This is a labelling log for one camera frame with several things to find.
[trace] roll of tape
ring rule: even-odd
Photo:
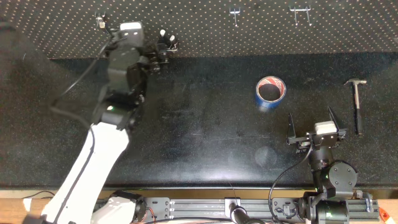
[[[266,100],[268,97],[267,91],[260,91],[260,88],[264,85],[274,85],[279,89],[279,98],[276,100]],[[286,95],[286,85],[285,83],[278,77],[264,77],[262,78],[256,86],[256,101],[259,106],[263,108],[275,108],[279,105],[279,103],[284,99]]]

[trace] wooden surface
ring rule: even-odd
[[[30,195],[30,193],[35,193],[36,191],[31,191],[26,194],[26,191],[23,191],[21,197],[25,197]],[[166,197],[168,195],[171,198],[220,198],[220,195],[224,196],[225,190],[196,190],[193,195],[190,194],[192,191],[170,191],[174,192],[172,196],[167,194],[167,191],[140,191],[142,195],[147,197]],[[276,197],[301,197],[297,196],[300,191],[291,193],[287,193],[286,191],[276,191]],[[111,192],[104,191],[101,193],[102,196],[109,195]],[[0,191],[0,197],[7,195],[4,191]],[[39,197],[46,197],[47,194],[39,195]],[[236,190],[236,196],[241,198],[267,198],[266,190]],[[2,198],[0,199],[0,223],[22,223],[24,217],[27,214],[31,214],[33,216],[39,216],[44,206],[50,201],[50,199],[32,199],[32,203],[30,206],[30,212],[25,210],[25,206],[23,204],[22,199],[18,198]],[[398,221],[398,200],[379,200],[379,206],[382,207],[395,221]],[[366,222],[367,224],[382,224],[383,221],[380,222]]]

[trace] white robotic arm segment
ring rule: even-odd
[[[42,215],[46,216],[46,221],[50,223],[90,223],[96,199],[105,180],[113,164],[129,144],[126,130],[117,130],[116,125],[98,123],[93,125],[92,129],[95,147],[91,157],[89,156],[93,138],[91,133],[88,133],[83,149],[67,178],[42,212]]]

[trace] hammer head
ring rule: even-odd
[[[345,84],[352,82],[353,85],[358,85],[358,84],[366,84],[366,80],[360,80],[358,78],[352,78],[348,80]]]

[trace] workbench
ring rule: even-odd
[[[85,141],[77,121],[49,112],[50,98],[76,79],[90,59],[48,61],[34,47],[2,60],[0,188],[57,189]],[[59,107],[91,118],[106,64],[93,69]],[[106,189],[266,189],[304,155],[286,145],[288,114],[297,136],[329,121],[327,106],[348,128],[335,159],[359,170],[357,187],[398,187],[398,55],[395,53],[173,58],[149,77],[144,115]],[[254,100],[256,83],[281,78],[287,93],[273,111]],[[354,134],[350,78],[359,86],[364,137]],[[278,187],[310,189],[308,164]]]

